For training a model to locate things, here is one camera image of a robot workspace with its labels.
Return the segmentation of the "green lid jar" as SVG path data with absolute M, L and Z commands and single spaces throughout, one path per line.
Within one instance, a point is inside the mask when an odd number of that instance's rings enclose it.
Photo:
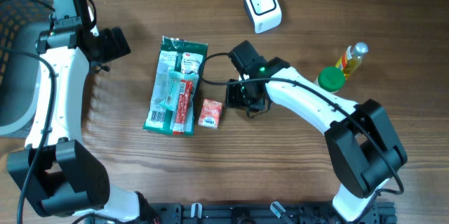
M 338 92 L 345 84 L 343 72 L 337 67 L 324 68 L 314 81 L 314 84 L 329 93 Z

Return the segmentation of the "red small carton box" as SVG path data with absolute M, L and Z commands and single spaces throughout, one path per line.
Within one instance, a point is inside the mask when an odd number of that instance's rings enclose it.
M 201 108 L 198 125 L 206 128 L 217 129 L 222 114 L 222 103 L 205 99 Z

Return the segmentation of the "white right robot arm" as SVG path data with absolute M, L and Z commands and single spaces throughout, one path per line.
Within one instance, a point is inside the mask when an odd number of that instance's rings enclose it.
M 404 186 L 399 169 L 408 160 L 386 110 L 370 99 L 362 104 L 340 98 L 305 79 L 288 62 L 262 56 L 229 58 L 239 73 L 239 80 L 228 81 L 229 90 L 239 94 L 241 105 L 266 100 L 281 105 L 309 122 L 324 135 L 333 171 L 340 188 L 325 213 L 315 216 L 302 212 L 302 221 L 319 220 L 342 223 L 366 223 L 372 218 L 385 222 L 375 206 L 388 180 L 398 185 L 400 195 Z

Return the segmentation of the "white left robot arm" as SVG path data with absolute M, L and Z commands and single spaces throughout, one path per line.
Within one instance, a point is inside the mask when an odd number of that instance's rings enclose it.
M 90 72 L 130 53 L 118 27 L 97 34 L 92 0 L 53 0 L 51 23 L 32 54 L 41 78 L 36 114 L 24 149 L 9 154 L 7 170 L 20 188 L 19 205 L 41 217 L 77 221 L 158 223 L 159 215 L 139 192 L 109 181 L 106 168 L 83 145 L 83 88 Z

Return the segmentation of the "yellow oil bottle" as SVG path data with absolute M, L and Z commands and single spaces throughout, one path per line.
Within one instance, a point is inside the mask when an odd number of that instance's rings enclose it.
M 342 71 L 345 79 L 348 79 L 361 65 L 368 51 L 368 45 L 364 42 L 349 46 L 335 66 Z

